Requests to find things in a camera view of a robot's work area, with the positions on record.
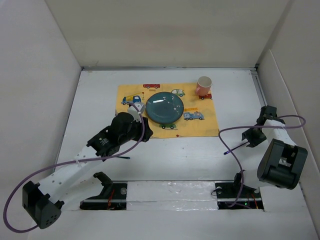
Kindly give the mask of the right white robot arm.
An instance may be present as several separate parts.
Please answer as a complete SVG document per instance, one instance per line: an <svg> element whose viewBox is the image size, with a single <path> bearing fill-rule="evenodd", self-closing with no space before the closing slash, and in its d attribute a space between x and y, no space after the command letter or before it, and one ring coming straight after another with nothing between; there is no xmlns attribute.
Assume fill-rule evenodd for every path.
<svg viewBox="0 0 320 240"><path fill-rule="evenodd" d="M300 180L308 151L290 138L285 121L278 117L276 107L263 106L255 126L242 133L242 140L247 140L249 148L268 141L268 148L257 170L244 170L235 175L231 184L232 193L243 197L249 190L265 185L293 190Z"/></svg>

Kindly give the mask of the iridescent metal fork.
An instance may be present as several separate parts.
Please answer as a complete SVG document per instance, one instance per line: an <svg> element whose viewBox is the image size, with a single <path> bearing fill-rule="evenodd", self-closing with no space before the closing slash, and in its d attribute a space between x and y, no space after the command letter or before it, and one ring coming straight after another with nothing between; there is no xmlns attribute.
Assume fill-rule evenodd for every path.
<svg viewBox="0 0 320 240"><path fill-rule="evenodd" d="M117 156L117 158L126 159L126 160L130 160L131 159L129 156Z"/></svg>

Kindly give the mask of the iridescent purple metal spoon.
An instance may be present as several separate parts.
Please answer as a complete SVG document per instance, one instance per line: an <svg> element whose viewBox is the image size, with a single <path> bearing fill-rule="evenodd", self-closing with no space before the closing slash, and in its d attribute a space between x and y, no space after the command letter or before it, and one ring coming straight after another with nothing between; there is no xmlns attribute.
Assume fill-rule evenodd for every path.
<svg viewBox="0 0 320 240"><path fill-rule="evenodd" d="M244 142L244 143L242 143L242 144L240 144L240 145L238 145L238 146L236 146L234 148L231 148L230 150L224 152L223 155L227 155L227 154L233 152L234 150L237 150L238 148L240 148L240 147L242 147L242 146L244 146L246 144L248 144L248 142Z"/></svg>

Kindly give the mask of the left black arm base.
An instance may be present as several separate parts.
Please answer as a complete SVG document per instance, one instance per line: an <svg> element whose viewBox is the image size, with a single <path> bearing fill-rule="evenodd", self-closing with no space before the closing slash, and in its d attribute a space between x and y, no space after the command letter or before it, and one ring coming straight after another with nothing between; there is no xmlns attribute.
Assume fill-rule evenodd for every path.
<svg viewBox="0 0 320 240"><path fill-rule="evenodd" d="M89 197L80 202L79 208L87 211L123 211L127 209L127 181L113 181L105 173L93 175L103 186L99 195Z"/></svg>

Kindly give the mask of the pink ceramic mug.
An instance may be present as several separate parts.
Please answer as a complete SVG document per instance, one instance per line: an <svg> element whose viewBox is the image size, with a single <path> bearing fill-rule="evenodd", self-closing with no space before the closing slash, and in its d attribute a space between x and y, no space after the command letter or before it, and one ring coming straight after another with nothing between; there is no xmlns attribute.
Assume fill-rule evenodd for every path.
<svg viewBox="0 0 320 240"><path fill-rule="evenodd" d="M212 80L208 76L201 76L196 83L195 94L197 96L205 96L208 94L212 86Z"/></svg>

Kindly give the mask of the dark teal ceramic plate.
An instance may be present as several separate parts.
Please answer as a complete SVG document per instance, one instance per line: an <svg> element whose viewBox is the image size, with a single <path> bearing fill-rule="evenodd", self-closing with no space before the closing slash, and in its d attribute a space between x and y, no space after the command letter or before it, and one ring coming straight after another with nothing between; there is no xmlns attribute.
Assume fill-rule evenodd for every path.
<svg viewBox="0 0 320 240"><path fill-rule="evenodd" d="M150 120L157 124L175 123L184 113L182 99L171 92L158 92L145 104L145 111Z"/></svg>

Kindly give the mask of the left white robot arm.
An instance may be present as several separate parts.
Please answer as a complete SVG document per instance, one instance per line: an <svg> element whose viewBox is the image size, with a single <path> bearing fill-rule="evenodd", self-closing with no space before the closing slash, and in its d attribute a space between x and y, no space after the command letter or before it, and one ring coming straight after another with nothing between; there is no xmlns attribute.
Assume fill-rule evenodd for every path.
<svg viewBox="0 0 320 240"><path fill-rule="evenodd" d="M75 162L58 166L56 171L38 183L32 181L22 188L22 206L40 229L51 226L61 215L63 194L85 173L114 156L121 145L147 142L153 135L146 117L135 119L120 112L111 124L93 136L75 158Z"/></svg>

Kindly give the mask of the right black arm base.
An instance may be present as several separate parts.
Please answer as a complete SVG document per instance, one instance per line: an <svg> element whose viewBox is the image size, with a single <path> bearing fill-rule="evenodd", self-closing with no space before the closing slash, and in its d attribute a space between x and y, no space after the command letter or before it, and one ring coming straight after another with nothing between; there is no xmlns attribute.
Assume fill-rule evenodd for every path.
<svg viewBox="0 0 320 240"><path fill-rule="evenodd" d="M211 196L217 199L219 210L265 209L255 170L238 172L233 180L216 181Z"/></svg>

